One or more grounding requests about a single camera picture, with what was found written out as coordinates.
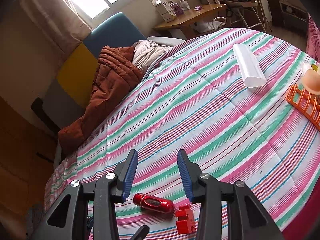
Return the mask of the orange plastic rack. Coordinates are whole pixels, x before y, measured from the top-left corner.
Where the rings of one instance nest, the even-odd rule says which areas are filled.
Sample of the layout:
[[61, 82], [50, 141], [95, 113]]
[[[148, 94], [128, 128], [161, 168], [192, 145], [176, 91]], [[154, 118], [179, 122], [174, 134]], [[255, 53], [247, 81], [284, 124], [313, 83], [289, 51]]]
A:
[[319, 97], [304, 88], [300, 90], [298, 85], [291, 85], [286, 94], [286, 101], [320, 130]]

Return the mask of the red plastic bracket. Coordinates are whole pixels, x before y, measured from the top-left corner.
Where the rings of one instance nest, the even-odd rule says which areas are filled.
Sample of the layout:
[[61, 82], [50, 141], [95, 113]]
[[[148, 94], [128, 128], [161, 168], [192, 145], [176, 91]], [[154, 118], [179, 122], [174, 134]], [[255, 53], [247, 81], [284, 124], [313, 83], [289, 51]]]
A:
[[194, 213], [190, 205], [179, 206], [175, 212], [176, 228], [179, 235], [190, 234], [196, 231]]

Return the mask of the white folding stool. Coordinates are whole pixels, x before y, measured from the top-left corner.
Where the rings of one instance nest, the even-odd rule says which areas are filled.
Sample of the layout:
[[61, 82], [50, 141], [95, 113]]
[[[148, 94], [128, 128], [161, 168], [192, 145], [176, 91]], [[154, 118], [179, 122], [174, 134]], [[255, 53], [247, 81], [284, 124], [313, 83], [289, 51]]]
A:
[[[258, 0], [223, 0], [227, 5], [228, 9], [235, 14], [245, 28], [247, 29], [260, 29], [263, 32], [266, 32], [264, 24], [262, 23], [258, 13], [257, 6], [259, 5]], [[253, 16], [254, 20], [247, 20], [245, 18], [245, 12], [249, 16]]]

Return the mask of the purple small box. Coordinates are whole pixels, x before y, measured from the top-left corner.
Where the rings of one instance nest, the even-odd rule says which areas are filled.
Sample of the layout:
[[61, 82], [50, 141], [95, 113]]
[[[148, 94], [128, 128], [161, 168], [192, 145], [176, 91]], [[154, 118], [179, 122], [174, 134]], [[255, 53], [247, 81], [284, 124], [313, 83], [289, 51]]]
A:
[[174, 11], [174, 13], [176, 15], [183, 15], [184, 11], [183, 9], [180, 7], [179, 3], [175, 2], [175, 3], [171, 3], [170, 4], [172, 10]]

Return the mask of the white cardboard box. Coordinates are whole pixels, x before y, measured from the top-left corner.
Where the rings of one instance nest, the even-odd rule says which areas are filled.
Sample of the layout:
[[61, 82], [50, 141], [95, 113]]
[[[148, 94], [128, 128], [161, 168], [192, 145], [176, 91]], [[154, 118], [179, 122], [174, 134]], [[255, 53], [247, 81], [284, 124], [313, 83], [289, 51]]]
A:
[[166, 0], [152, 0], [151, 2], [166, 23], [176, 18], [176, 13]]

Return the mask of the red metallic cylinder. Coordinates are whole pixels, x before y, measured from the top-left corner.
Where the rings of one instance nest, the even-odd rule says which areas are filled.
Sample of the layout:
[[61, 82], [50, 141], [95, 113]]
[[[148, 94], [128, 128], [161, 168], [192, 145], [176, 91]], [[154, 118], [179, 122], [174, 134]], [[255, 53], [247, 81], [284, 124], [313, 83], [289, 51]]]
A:
[[148, 194], [135, 194], [133, 197], [133, 202], [141, 208], [159, 213], [169, 214], [174, 211], [174, 204], [172, 200], [155, 197]]

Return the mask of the rust brown quilted blanket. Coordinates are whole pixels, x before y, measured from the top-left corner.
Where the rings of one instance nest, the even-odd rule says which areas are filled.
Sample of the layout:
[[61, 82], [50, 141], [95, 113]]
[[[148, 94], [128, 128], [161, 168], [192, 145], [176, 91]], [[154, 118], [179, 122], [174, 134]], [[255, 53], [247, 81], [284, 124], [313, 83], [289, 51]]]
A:
[[66, 155], [75, 152], [142, 80], [142, 72], [132, 63], [134, 51], [133, 46], [101, 50], [84, 115], [58, 133]]

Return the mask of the beige window curtain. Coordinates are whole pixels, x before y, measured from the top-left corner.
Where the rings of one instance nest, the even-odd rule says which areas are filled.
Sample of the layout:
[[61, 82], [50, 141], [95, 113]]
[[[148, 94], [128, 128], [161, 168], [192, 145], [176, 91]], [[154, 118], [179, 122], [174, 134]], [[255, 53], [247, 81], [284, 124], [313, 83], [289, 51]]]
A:
[[91, 33], [71, 0], [19, 0], [19, 3], [64, 58]]

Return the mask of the wooden side desk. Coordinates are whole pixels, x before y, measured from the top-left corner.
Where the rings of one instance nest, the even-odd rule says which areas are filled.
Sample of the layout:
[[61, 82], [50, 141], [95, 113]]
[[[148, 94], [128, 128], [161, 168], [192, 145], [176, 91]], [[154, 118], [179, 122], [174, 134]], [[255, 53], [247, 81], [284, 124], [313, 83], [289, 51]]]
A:
[[173, 21], [169, 23], [162, 22], [153, 29], [160, 34], [178, 29], [183, 33], [185, 38], [189, 40], [198, 36], [191, 27], [193, 23], [204, 20], [213, 20], [219, 14], [226, 12], [226, 9], [227, 5], [223, 3], [203, 5], [201, 10], [187, 10], [183, 15], [178, 15]]

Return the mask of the white translucent tube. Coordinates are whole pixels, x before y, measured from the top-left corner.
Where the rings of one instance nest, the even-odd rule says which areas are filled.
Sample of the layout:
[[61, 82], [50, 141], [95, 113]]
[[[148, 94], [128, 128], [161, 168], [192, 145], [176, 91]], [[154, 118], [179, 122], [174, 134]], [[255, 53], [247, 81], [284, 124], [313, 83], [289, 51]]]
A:
[[266, 85], [266, 78], [260, 68], [260, 64], [249, 46], [237, 43], [233, 45], [233, 51], [244, 85], [247, 88]]

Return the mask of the grey yellow blue headboard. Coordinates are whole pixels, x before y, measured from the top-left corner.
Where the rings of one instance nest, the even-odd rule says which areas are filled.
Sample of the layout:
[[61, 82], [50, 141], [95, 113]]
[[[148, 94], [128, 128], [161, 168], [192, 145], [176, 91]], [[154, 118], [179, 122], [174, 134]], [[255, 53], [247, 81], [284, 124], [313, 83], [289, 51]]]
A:
[[63, 63], [45, 96], [31, 109], [54, 133], [81, 117], [88, 105], [98, 56], [104, 46], [129, 47], [145, 36], [119, 12], [96, 27]]

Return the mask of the striped pink green bedspread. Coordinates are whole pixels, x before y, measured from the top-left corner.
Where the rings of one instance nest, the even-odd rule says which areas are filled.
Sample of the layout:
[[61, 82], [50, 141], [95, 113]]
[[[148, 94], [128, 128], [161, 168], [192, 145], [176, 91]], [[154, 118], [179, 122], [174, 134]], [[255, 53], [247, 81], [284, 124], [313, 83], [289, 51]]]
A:
[[[266, 85], [244, 85], [234, 44], [249, 46]], [[295, 46], [255, 30], [228, 28], [185, 42], [153, 70], [54, 171], [49, 208], [67, 180], [97, 180], [132, 148], [132, 194], [185, 205], [177, 153], [220, 181], [244, 181], [286, 239], [303, 239], [319, 216], [319, 131], [286, 101], [304, 62]]]

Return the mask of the pale pink pillow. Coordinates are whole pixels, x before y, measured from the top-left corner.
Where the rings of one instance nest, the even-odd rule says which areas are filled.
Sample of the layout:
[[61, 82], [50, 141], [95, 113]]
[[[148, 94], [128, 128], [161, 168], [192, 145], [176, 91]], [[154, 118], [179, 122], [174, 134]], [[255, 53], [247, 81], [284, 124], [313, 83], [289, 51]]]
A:
[[133, 44], [135, 49], [133, 53], [132, 63], [143, 74], [148, 68], [164, 53], [172, 49], [171, 46], [160, 45], [150, 40], [140, 40]]

